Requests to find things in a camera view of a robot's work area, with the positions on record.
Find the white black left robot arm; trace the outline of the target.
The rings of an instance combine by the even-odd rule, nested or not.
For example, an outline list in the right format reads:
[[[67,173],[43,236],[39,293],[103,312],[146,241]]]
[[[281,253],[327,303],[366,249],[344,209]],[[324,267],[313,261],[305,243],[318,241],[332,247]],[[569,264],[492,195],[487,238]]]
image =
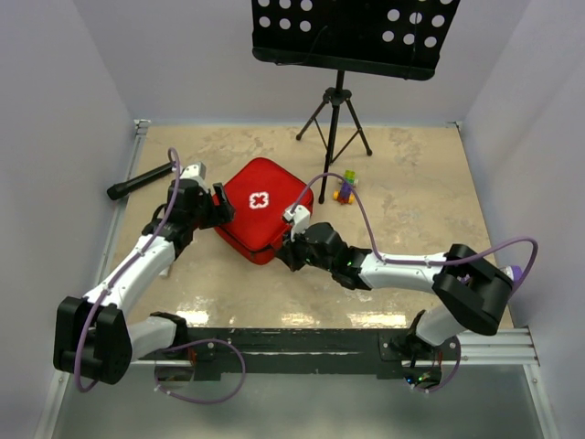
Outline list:
[[[132,362],[158,350],[170,359],[183,357],[189,348],[183,317],[154,312],[134,325],[126,317],[197,230],[227,224],[234,216],[222,184],[206,188],[198,177],[175,180],[166,203],[154,211],[134,248],[113,272],[84,296],[68,296],[58,305],[55,369],[76,380],[113,385]]]

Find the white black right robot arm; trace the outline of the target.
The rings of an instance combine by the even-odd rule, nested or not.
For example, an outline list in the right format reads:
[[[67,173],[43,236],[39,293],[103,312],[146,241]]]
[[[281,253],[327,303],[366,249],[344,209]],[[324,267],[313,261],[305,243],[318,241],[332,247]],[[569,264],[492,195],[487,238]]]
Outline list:
[[[287,233],[276,257],[293,272],[305,266],[323,270],[349,290],[435,294],[441,303],[419,313],[407,337],[409,353],[417,359],[428,359],[465,330],[495,335],[514,287],[513,278],[466,245],[405,261],[350,246],[326,222]]]

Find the red black medicine kit case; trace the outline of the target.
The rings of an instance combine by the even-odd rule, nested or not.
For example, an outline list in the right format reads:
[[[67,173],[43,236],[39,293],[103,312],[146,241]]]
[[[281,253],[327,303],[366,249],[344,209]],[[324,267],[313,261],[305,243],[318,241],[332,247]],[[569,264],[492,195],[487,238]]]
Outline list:
[[[290,225],[282,215],[297,199],[313,210],[314,193],[294,174],[265,157],[248,162],[224,185],[234,219],[215,228],[236,252],[257,265],[275,257]]]

